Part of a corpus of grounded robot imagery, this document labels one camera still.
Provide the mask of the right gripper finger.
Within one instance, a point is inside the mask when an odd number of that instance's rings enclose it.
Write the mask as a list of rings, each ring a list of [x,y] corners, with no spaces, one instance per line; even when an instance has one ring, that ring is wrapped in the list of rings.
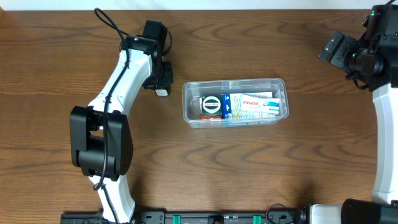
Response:
[[[348,35],[333,34],[332,35],[332,55],[330,63],[341,70],[348,70],[348,57],[358,46],[358,41]]]
[[[318,58],[323,62],[328,62],[331,60],[332,56],[336,53],[341,42],[343,41],[345,35],[339,31],[334,31],[329,41],[324,46],[323,50],[320,52]]]

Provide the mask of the dark syrup bottle white cap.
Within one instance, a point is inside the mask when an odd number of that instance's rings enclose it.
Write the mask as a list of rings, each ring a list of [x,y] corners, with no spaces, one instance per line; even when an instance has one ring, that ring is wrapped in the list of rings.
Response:
[[[169,96],[170,88],[158,88],[155,90],[157,96]]]

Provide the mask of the clear plastic container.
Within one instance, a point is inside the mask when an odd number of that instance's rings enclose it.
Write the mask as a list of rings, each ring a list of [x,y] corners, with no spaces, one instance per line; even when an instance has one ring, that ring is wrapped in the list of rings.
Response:
[[[279,98],[279,114],[272,118],[252,119],[200,119],[200,98],[208,95],[230,93],[271,92]],[[275,124],[289,115],[289,104],[285,82],[280,78],[260,78],[242,80],[217,80],[187,82],[183,86],[183,118],[191,128],[226,128],[235,126],[263,126]]]

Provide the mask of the red Panadol ActiFast box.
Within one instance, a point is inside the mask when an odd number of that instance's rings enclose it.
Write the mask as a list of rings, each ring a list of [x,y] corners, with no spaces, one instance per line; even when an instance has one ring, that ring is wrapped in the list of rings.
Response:
[[[200,114],[200,119],[221,119],[221,118],[222,118],[221,113],[215,113],[215,114],[201,113]]]

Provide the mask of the green box round label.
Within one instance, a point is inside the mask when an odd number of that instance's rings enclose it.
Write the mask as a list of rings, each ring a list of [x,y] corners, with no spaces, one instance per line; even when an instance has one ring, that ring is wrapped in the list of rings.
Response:
[[[222,101],[220,95],[208,95],[200,98],[201,116],[217,117],[222,115]]]

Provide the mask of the blue white medicine box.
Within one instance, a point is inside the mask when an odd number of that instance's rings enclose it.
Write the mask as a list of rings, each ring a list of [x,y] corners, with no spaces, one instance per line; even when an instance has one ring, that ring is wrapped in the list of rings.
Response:
[[[273,98],[271,92],[223,94],[221,96],[223,119],[272,118],[278,115],[263,112],[241,111],[241,98],[243,95],[258,98]]]

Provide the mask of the white Panadol box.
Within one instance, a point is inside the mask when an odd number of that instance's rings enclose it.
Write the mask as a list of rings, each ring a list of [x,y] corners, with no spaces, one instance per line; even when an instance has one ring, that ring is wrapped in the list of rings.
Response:
[[[279,114],[278,98],[258,98],[249,95],[243,95],[241,98],[241,111],[263,112],[270,114]]]

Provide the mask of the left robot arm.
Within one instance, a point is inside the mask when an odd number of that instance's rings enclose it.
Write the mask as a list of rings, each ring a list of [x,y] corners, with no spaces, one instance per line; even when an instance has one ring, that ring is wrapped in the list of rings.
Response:
[[[128,116],[141,88],[169,95],[172,72],[163,61],[170,51],[165,42],[153,35],[127,36],[103,89],[88,106],[75,106],[70,113],[72,163],[98,192],[103,223],[133,220],[136,204],[126,177],[133,155]]]

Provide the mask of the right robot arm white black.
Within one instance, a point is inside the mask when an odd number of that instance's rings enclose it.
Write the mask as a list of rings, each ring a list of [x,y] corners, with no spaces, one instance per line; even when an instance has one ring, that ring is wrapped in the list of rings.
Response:
[[[377,173],[370,202],[308,208],[272,205],[264,213],[143,212],[141,223],[397,223],[397,34],[366,32],[354,40],[335,32],[319,58],[373,94],[377,115]]]

